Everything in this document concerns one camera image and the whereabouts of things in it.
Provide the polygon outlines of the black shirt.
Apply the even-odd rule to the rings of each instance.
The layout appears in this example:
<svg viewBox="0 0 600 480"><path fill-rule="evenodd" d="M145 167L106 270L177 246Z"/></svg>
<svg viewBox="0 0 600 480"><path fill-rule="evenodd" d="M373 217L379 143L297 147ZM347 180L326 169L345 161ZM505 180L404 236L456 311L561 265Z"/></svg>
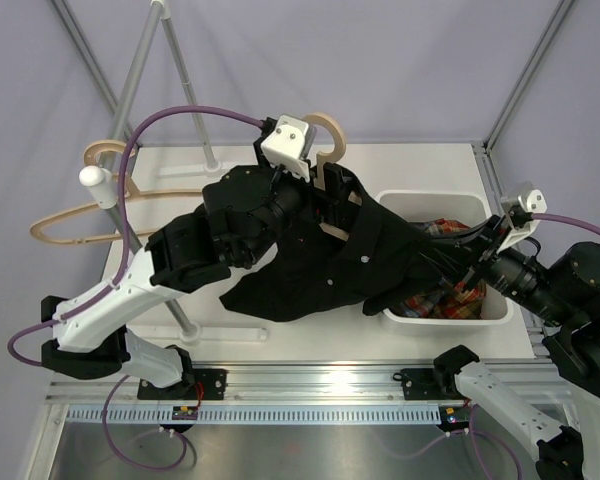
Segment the black shirt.
<svg viewBox="0 0 600 480"><path fill-rule="evenodd" d="M427 221L409 223L364 191L357 221L344 229L346 242L295 220L274 259L224 293L223 307L273 322L355 304L372 316L437 286L444 279L421 254Z"/></svg>

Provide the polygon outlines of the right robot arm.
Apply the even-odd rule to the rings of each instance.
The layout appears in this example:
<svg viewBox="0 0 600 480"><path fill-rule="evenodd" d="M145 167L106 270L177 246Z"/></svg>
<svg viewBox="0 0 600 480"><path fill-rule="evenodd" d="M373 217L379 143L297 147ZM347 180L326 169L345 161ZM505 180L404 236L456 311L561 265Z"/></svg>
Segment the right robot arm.
<svg viewBox="0 0 600 480"><path fill-rule="evenodd" d="M525 447L540 478L600 479L600 243L578 242L546 268L505 244L538 220L600 236L600 227L561 215L493 216L477 227L431 237L421 255L444 279L467 288L484 281L555 328L542 345L568 385L578 427L523 400L464 345L434 359L432 381L441 395L469 399L505 428Z"/></svg>

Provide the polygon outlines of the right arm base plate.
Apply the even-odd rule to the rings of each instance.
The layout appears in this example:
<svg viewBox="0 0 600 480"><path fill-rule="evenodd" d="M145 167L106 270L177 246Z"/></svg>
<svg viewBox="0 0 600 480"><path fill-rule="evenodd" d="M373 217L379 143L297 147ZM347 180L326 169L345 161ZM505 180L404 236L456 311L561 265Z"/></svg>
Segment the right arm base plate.
<svg viewBox="0 0 600 480"><path fill-rule="evenodd" d="M437 381L432 367L408 367L392 374L401 385L405 400L458 400L457 393L445 390Z"/></svg>

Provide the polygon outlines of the beige hanger of black shirt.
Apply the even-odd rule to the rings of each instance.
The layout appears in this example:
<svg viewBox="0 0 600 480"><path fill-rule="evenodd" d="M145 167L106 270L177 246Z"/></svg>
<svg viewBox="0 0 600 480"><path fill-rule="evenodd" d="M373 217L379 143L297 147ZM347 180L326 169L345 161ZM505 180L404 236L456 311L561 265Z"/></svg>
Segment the beige hanger of black shirt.
<svg viewBox="0 0 600 480"><path fill-rule="evenodd" d="M336 120L325 113L310 113L305 115L303 120L312 126L324 128L333 140L333 149L331 151L318 151L316 153L316 178L314 186L325 190L324 166L328 163L336 164L344 157L347 148L347 138ZM362 204L361 197L355 192L349 194L348 201L357 206ZM334 225L322 222L319 226L324 233L336 239L346 242L349 238L349 233Z"/></svg>

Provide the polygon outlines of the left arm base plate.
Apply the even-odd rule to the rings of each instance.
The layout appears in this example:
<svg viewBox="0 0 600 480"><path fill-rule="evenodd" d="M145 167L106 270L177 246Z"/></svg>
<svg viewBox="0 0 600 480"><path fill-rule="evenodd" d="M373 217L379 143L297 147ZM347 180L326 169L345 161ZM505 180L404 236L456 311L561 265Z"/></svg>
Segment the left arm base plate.
<svg viewBox="0 0 600 480"><path fill-rule="evenodd" d="M158 388L147 380L141 380L136 397L144 401L193 401L198 400L198 394L201 394L202 401L220 401L224 399L227 375L225 369L195 368L186 373L180 382L165 388Z"/></svg>

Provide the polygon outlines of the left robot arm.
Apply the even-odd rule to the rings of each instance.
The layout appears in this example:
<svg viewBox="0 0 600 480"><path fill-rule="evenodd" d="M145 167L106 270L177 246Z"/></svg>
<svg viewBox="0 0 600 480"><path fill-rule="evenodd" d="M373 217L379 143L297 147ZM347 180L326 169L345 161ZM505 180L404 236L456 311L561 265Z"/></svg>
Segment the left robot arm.
<svg viewBox="0 0 600 480"><path fill-rule="evenodd" d="M41 347L44 368L79 380L121 373L169 399L188 396L196 383L189 353L152 344L127 323L229 278L234 268L251 268L298 220L349 229L362 188L337 164L327 165L322 188L277 168L242 165L206 185L202 200L150 235L112 280L70 300L43 301L53 324L52 339Z"/></svg>

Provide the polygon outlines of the beige hanger of plaid shirt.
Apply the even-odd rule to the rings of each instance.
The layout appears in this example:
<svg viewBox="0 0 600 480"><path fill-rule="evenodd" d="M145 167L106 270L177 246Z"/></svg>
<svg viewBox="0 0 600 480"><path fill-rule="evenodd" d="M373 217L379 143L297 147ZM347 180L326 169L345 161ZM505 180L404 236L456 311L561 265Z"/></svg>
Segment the beige hanger of plaid shirt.
<svg viewBox="0 0 600 480"><path fill-rule="evenodd" d="M29 233L32 238L51 245L79 246L113 242L122 239L122 228L118 227L119 234L94 235L76 238L51 237L45 230L53 225L68 221L80 215L95 211L105 211L118 206L116 192L118 175L110 170L100 167L97 163L104 153L122 154L126 144L119 140L99 140L88 145L83 154L84 166L79 173L80 184L90 193L93 202L78 207L62 210L44 217L31 225ZM140 190L129 174L125 175L125 200L130 202L143 202L173 198L196 198L202 195L201 189L165 189L165 190Z"/></svg>

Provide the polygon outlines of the plaid shirt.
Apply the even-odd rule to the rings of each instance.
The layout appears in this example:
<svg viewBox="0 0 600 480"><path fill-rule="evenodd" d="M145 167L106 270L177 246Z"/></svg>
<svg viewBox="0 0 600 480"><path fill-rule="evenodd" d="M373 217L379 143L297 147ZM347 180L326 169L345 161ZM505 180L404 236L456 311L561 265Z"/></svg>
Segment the plaid shirt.
<svg viewBox="0 0 600 480"><path fill-rule="evenodd" d="M478 320L487 295L487 285L480 281L473 289L463 289L442 280L424 293L391 306L394 315L406 318Z"/></svg>

